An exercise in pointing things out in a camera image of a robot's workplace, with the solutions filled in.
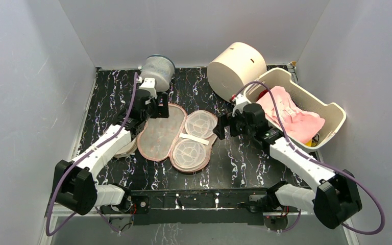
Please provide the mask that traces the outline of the strawberry print mesh laundry bag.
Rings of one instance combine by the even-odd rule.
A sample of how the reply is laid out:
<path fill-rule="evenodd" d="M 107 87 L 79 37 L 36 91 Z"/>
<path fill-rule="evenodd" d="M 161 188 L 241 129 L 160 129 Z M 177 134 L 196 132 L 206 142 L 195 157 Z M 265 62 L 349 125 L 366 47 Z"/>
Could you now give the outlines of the strawberry print mesh laundry bag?
<path fill-rule="evenodd" d="M 217 136 L 213 133 L 217 117 L 205 110 L 190 114 L 169 104 L 169 117 L 149 119 L 137 137 L 141 155 L 151 161 L 169 159 L 182 173 L 201 171 L 207 166 Z"/>

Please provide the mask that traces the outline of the pink bra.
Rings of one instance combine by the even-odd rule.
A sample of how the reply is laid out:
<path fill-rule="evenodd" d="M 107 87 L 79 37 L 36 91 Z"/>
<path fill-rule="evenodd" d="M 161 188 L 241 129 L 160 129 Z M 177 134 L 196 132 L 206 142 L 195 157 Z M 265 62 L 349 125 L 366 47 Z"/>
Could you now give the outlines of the pink bra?
<path fill-rule="evenodd" d="M 313 139 L 325 124 L 325 119 L 317 113 L 300 109 L 283 87 L 275 86 L 271 92 L 274 101 L 269 93 L 257 100 L 265 115 L 277 125 L 281 122 L 287 135 L 299 142 L 306 144 Z"/>

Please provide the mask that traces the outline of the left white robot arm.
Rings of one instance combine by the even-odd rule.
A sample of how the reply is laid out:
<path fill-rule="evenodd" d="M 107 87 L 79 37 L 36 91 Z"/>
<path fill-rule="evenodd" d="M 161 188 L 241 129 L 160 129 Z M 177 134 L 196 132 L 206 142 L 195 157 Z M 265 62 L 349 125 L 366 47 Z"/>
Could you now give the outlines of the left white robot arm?
<path fill-rule="evenodd" d="M 127 189 L 118 184 L 98 185 L 95 178 L 107 163 L 129 145 L 144 129 L 149 119 L 167 118 L 168 95 L 137 89 L 127 110 L 121 110 L 105 133 L 85 152 L 71 161 L 61 160 L 55 166 L 52 203 L 85 215 L 94 207 L 112 205 L 127 212 L 132 199 Z"/>

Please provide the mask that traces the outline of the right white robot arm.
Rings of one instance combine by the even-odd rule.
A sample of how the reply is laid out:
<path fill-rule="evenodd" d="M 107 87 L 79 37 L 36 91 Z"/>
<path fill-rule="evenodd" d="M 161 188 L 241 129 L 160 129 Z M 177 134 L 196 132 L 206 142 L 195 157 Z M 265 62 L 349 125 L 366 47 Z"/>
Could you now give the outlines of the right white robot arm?
<path fill-rule="evenodd" d="M 259 104 L 248 104 L 242 111 L 222 115 L 213 133 L 224 139 L 225 128 L 229 128 L 231 137 L 247 135 L 258 147 L 268 150 L 270 157 L 283 163 L 308 184 L 308 189 L 287 182 L 269 188 L 264 205 L 271 210 L 281 211 L 285 206 L 293 206 L 315 214 L 325 227 L 334 229 L 362 209 L 352 174 L 348 171 L 341 174 L 316 164 L 312 156 L 269 124 Z"/>

